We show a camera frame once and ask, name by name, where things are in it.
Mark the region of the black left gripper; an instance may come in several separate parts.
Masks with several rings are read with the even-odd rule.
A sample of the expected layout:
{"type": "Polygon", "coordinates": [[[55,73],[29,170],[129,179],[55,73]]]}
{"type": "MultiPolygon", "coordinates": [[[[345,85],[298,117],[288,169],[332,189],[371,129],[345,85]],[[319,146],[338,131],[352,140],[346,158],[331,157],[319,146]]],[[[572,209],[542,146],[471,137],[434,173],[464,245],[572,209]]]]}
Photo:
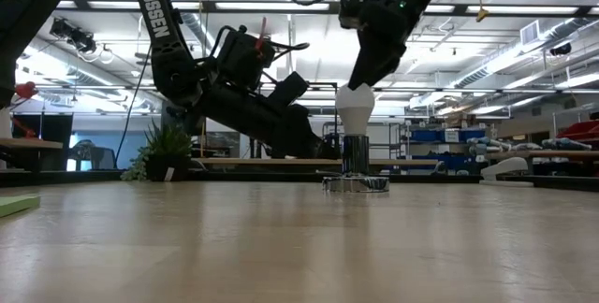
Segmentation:
{"type": "Polygon", "coordinates": [[[221,80],[201,95],[190,113],[263,142],[274,150],[274,159],[339,159],[339,152],[313,132],[307,108],[295,103],[308,87],[296,72],[267,96],[221,80]]]}

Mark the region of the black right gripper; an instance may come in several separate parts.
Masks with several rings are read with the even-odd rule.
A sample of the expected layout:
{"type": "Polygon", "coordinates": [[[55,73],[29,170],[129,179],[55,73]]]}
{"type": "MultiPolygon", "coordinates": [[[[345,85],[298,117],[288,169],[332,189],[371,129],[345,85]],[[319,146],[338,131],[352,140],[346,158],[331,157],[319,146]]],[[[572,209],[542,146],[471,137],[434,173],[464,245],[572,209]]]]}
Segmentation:
{"type": "Polygon", "coordinates": [[[347,87],[375,83],[394,73],[406,52],[405,41],[431,0],[372,0],[359,12],[360,49],[347,87]]]}

